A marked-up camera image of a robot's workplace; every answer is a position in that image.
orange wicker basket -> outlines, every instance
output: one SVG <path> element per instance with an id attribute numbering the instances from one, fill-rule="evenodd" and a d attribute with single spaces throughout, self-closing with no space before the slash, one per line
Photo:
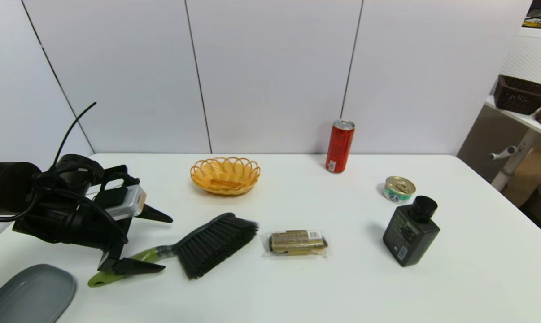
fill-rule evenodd
<path id="1" fill-rule="evenodd" d="M 221 196 L 239 196 L 250 191 L 260 173 L 256 161 L 237 157 L 199 160 L 191 167 L 191 179 L 197 186 Z"/>

bottle cap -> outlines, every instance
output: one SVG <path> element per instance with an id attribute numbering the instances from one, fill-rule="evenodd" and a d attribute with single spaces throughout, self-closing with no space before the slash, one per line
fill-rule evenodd
<path id="1" fill-rule="evenodd" d="M 434 211 L 438 208 L 438 204 L 427 196 L 417 196 L 412 203 L 410 216 L 418 222 L 428 222 Z"/>

plastic wrapper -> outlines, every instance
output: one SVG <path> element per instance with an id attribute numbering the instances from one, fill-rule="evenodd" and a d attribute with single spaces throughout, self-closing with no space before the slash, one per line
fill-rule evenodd
<path id="1" fill-rule="evenodd" d="M 265 247 L 264 256 L 322 256 L 330 255 L 328 239 L 320 230 L 287 230 L 259 235 Z"/>

brush bristles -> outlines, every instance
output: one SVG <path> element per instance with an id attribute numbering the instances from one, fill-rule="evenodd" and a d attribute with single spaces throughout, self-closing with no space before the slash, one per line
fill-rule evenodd
<path id="1" fill-rule="evenodd" d="M 179 246 L 179 262 L 189 279 L 197 279 L 249 243 L 257 231 L 252 221 L 221 218 Z"/>

black bottle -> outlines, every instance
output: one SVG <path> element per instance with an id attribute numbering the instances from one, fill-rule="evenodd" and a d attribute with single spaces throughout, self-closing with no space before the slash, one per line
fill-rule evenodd
<path id="1" fill-rule="evenodd" d="M 440 228 L 430 219 L 438 204 L 417 196 L 412 205 L 396 207 L 383 241 L 401 266 L 417 264 Z"/>

